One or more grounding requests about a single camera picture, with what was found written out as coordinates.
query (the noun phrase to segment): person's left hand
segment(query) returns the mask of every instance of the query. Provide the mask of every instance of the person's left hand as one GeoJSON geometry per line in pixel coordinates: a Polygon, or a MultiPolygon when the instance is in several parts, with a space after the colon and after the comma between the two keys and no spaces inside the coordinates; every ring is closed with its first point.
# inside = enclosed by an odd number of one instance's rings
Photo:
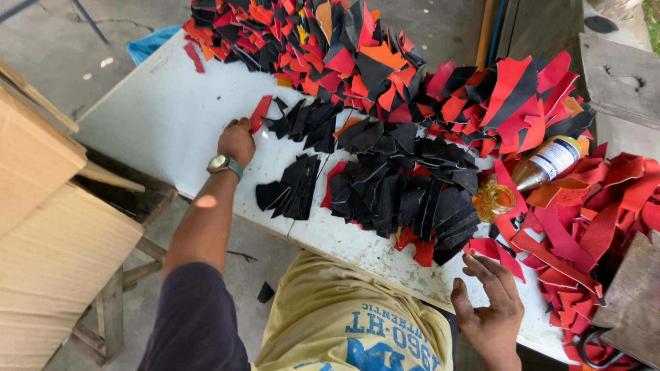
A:
{"type": "Polygon", "coordinates": [[[224,128],[218,140],[218,154],[233,158],[243,169],[252,161],[254,151],[257,149],[249,130],[248,118],[233,119],[224,128]]]}

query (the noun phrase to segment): table top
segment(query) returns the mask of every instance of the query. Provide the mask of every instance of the table top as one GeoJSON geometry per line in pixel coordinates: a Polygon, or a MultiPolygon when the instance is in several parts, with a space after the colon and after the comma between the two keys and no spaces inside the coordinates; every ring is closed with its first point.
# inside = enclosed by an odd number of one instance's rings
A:
{"type": "MultiPolygon", "coordinates": [[[[185,43],[179,31],[93,105],[78,120],[81,130],[73,137],[193,198],[208,177],[205,165],[231,119],[250,117],[264,95],[278,96],[290,107],[300,99],[313,98],[278,86],[269,74],[250,73],[240,62],[202,61],[206,73],[198,74],[183,50],[185,43]]],[[[356,116],[349,110],[338,116],[337,129],[349,114],[356,116]]],[[[277,105],[271,104],[268,117],[279,115],[277,105]]],[[[322,167],[309,220],[272,219],[272,212],[262,212],[255,186],[280,180],[296,155],[315,152],[303,151],[304,143],[278,140],[265,127],[254,137],[257,151],[236,190],[235,217],[449,311],[453,311],[449,294],[454,277],[466,282],[473,306],[489,305],[477,279],[461,271],[460,255],[442,267],[434,262],[432,267],[421,267],[413,260],[414,246],[397,252],[393,237],[386,240],[375,232],[345,224],[328,209],[320,208],[328,171],[339,161],[352,159],[346,151],[319,153],[322,167]]],[[[489,168],[492,161],[478,159],[477,165],[489,168]]],[[[488,229],[488,224],[480,224],[475,237],[487,237],[488,229]]],[[[539,291],[537,274],[521,266],[527,284],[516,279],[516,285],[526,312],[518,343],[569,362],[561,344],[562,330],[548,324],[548,304],[539,291]]]]}

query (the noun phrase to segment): glass jar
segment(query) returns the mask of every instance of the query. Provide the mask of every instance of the glass jar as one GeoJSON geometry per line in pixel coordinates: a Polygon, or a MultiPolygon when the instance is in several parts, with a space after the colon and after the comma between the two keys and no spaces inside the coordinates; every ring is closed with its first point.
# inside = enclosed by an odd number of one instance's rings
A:
{"type": "Polygon", "coordinates": [[[511,211],[516,203],[515,194],[506,185],[498,184],[494,174],[489,174],[473,198],[477,216],[482,222],[492,222],[496,217],[511,211]]]}

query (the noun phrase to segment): metal pole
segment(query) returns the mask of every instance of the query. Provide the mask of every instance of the metal pole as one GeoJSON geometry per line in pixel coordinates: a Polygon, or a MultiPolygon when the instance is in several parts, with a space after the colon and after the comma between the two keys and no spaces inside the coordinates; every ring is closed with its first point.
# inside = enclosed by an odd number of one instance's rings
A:
{"type": "Polygon", "coordinates": [[[76,5],[78,10],[82,13],[82,16],[87,20],[87,23],[89,23],[89,25],[94,29],[94,32],[96,32],[98,37],[100,37],[101,40],[103,40],[104,43],[109,44],[108,39],[106,39],[106,37],[103,36],[103,33],[101,33],[101,30],[98,29],[98,27],[96,26],[96,23],[92,20],[92,17],[90,17],[89,14],[87,14],[87,12],[83,8],[83,6],[80,4],[80,1],[71,0],[71,2],[76,5]]]}
{"type": "Polygon", "coordinates": [[[13,8],[10,8],[8,11],[0,14],[0,23],[4,22],[7,19],[15,16],[21,10],[29,7],[30,5],[36,3],[39,0],[25,0],[20,4],[16,4],[13,8]]]}

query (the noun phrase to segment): pile of leather scraps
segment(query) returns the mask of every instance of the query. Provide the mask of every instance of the pile of leather scraps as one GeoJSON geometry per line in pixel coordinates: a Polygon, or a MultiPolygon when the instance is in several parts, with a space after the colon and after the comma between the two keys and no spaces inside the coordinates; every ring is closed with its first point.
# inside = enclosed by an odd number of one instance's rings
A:
{"type": "MultiPolygon", "coordinates": [[[[539,273],[541,292],[552,304],[550,324],[564,329],[566,354],[577,362],[574,337],[589,328],[603,305],[607,277],[637,232],[660,228],[658,162],[625,152],[607,161],[606,149],[605,143],[527,195],[529,211],[510,239],[511,247],[531,253],[522,263],[539,273]],[[529,230],[547,237],[538,243],[529,230]]],[[[612,352],[588,347],[603,358],[612,352]]]]}
{"type": "Polygon", "coordinates": [[[442,137],[416,137],[414,123],[347,123],[339,147],[358,153],[328,173],[321,207],[378,236],[397,235],[395,249],[415,244],[423,267],[449,261],[477,231],[474,158],[442,137]]]}
{"type": "Polygon", "coordinates": [[[553,135],[591,137],[593,115],[565,51],[550,63],[507,58],[483,71],[448,61],[430,74],[419,48],[381,27],[363,1],[194,0],[191,10],[183,29],[207,61],[240,60],[323,102],[421,123],[482,157],[519,158],[553,135]]]}
{"type": "Polygon", "coordinates": [[[260,119],[257,129],[263,123],[269,131],[275,133],[277,139],[287,136],[294,142],[302,142],[306,138],[304,149],[313,147],[316,152],[335,152],[333,134],[337,126],[337,114],[344,108],[332,102],[323,103],[320,98],[305,106],[305,100],[302,99],[285,114],[288,105],[279,98],[275,98],[274,101],[282,116],[279,119],[263,117],[268,107],[263,111],[255,111],[253,117],[257,116],[260,119]]]}
{"type": "Polygon", "coordinates": [[[294,220],[309,219],[320,167],[317,154],[298,156],[296,162],[284,170],[281,181],[257,184],[257,205],[262,211],[274,210],[273,218],[284,215],[294,220]]]}

